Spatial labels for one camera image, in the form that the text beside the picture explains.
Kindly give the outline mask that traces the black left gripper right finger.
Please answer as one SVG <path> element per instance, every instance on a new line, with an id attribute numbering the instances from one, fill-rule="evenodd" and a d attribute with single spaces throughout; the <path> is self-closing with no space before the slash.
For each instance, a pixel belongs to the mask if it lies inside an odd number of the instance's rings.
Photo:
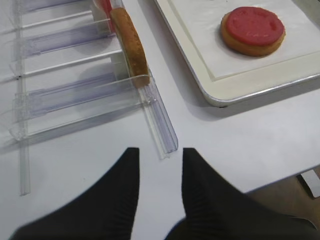
<path id="1" fill-rule="evenodd" d="M 182 156 L 185 218 L 168 240 L 316 240 L 307 221 L 277 213 L 241 193 L 220 176 L 194 148 Z"/>

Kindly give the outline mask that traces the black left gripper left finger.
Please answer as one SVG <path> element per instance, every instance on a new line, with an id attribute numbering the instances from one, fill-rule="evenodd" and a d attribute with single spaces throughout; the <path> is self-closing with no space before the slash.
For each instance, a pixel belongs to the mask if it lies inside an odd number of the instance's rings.
<path id="1" fill-rule="evenodd" d="M 12 240 L 129 240 L 140 191 L 140 150 L 127 148 L 93 186 L 18 228 Z"/>

